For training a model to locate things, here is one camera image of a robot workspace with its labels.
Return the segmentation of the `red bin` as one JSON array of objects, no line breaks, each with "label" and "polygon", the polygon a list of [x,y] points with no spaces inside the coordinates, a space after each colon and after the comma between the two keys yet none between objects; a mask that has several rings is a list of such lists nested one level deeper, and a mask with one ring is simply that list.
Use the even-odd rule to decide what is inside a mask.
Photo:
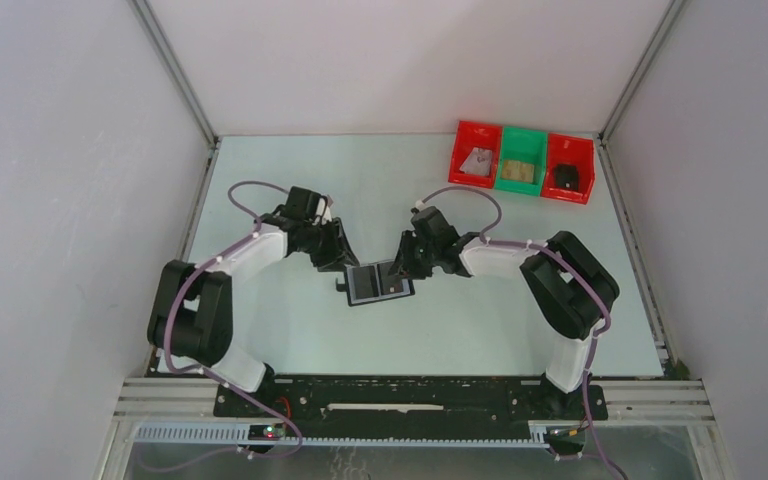
[{"label": "red bin", "polygon": [[593,140],[549,133],[546,174],[540,196],[586,205],[594,182]]},{"label": "red bin", "polygon": [[459,120],[448,172],[453,184],[493,189],[499,165],[503,127]]}]

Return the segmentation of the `green bin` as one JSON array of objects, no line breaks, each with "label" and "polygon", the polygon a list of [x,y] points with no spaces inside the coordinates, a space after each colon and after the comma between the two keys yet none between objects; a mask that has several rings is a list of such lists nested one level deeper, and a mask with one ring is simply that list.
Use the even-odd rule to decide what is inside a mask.
[{"label": "green bin", "polygon": [[505,126],[494,189],[540,196],[546,176],[547,154],[547,132]]}]

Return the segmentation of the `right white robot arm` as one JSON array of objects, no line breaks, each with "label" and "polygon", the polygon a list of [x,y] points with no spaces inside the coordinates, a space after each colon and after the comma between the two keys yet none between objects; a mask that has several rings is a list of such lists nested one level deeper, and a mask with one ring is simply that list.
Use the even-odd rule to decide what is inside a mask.
[{"label": "right white robot arm", "polygon": [[544,242],[498,240],[485,232],[459,233],[434,206],[415,207],[402,232],[390,274],[423,280],[439,268],[465,278],[523,281],[555,333],[541,392],[545,411],[566,418],[582,403],[599,337],[611,326],[620,295],[614,277],[569,231]]}]

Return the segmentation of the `right red bin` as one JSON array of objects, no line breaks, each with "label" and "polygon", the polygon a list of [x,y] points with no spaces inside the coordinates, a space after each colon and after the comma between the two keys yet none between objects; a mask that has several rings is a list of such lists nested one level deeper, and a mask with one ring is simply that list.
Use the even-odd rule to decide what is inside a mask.
[{"label": "right red bin", "polygon": [[549,133],[546,174],[540,196],[586,205],[594,182],[593,140]]}]

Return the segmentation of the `silver card in bin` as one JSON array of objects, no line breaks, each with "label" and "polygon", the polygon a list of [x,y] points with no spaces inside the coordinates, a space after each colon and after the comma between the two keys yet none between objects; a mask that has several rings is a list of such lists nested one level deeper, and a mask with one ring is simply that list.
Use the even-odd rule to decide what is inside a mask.
[{"label": "silver card in bin", "polygon": [[476,176],[488,177],[492,167],[493,150],[474,148],[471,152],[472,172]]}]

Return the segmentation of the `aluminium frame rail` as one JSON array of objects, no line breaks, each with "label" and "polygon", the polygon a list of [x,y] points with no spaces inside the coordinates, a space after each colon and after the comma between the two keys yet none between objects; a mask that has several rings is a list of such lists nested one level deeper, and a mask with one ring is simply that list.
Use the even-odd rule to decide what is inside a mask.
[{"label": "aluminium frame rail", "polygon": [[[593,381],[603,389],[608,419],[598,426],[710,427],[713,409],[700,380]],[[218,384],[205,378],[128,378],[114,409],[118,421],[216,422]]]}]

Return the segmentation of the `black leather card holder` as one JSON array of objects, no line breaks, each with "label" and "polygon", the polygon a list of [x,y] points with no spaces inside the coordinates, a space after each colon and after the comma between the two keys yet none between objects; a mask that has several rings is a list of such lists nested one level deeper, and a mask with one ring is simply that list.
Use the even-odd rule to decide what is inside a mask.
[{"label": "black leather card holder", "polygon": [[347,267],[335,280],[335,289],[345,295],[350,307],[370,305],[413,296],[413,281],[391,274],[393,260]]}]

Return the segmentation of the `black object in bin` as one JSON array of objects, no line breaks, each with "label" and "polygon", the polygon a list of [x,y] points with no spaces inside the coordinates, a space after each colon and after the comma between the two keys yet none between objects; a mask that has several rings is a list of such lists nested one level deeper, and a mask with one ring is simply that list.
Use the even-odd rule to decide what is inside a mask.
[{"label": "black object in bin", "polygon": [[570,191],[578,192],[580,184],[579,170],[572,164],[557,164],[553,168],[554,187]]}]

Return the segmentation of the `thin white credit card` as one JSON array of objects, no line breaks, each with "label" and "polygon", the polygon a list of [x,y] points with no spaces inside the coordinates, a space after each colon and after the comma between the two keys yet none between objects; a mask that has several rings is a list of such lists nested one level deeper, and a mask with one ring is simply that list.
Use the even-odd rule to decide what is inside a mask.
[{"label": "thin white credit card", "polygon": [[491,163],[491,151],[475,148],[470,152],[470,154],[461,164],[459,171],[467,175],[486,177],[488,175]]}]

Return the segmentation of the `tan object in bin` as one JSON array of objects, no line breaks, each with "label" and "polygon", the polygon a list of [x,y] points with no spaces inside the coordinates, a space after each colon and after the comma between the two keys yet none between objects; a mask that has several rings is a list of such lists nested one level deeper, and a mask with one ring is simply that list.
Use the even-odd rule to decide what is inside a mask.
[{"label": "tan object in bin", "polygon": [[534,165],[527,162],[516,162],[514,179],[518,182],[533,184],[535,178]]}]

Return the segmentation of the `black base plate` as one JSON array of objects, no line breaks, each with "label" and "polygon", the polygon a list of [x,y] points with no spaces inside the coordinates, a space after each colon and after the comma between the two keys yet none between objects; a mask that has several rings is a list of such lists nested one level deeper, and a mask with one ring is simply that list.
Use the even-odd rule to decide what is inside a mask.
[{"label": "black base plate", "polygon": [[603,389],[563,394],[545,377],[280,375],[248,401],[219,387],[218,418],[268,418],[266,407],[303,432],[333,434],[489,433],[511,438],[539,422],[583,426],[608,418]]}]

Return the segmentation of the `black VIP card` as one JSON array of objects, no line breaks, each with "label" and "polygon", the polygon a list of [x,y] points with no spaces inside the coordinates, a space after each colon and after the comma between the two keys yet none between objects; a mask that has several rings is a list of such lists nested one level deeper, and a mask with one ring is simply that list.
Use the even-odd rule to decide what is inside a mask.
[{"label": "black VIP card", "polygon": [[377,265],[379,290],[382,297],[398,298],[413,294],[410,281],[398,272],[391,273],[391,262],[381,262]]}]

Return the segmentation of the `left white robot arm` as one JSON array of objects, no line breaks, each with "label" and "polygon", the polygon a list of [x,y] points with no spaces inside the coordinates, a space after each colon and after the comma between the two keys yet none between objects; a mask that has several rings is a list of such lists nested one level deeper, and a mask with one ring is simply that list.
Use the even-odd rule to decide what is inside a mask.
[{"label": "left white robot arm", "polygon": [[264,380],[272,368],[235,339],[233,289],[294,253],[319,272],[341,272],[359,261],[329,196],[293,186],[272,211],[257,214],[251,230],[203,262],[168,262],[161,271],[147,339],[169,372],[198,373],[239,389],[238,404],[264,416],[276,403]]}]

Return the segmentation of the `orange card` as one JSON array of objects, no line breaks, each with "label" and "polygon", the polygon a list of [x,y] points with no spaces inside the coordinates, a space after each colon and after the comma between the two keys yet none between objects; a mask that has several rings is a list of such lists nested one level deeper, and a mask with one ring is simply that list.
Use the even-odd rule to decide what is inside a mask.
[{"label": "orange card", "polygon": [[518,160],[506,159],[502,165],[501,178],[509,181],[524,182],[527,170]]}]

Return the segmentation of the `left red bin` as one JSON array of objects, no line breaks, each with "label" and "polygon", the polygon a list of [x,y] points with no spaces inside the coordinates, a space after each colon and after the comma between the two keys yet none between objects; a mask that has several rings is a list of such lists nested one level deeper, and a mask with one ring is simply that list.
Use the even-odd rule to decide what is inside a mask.
[{"label": "left red bin", "polygon": [[503,127],[459,120],[448,172],[453,184],[493,189],[499,165]]}]

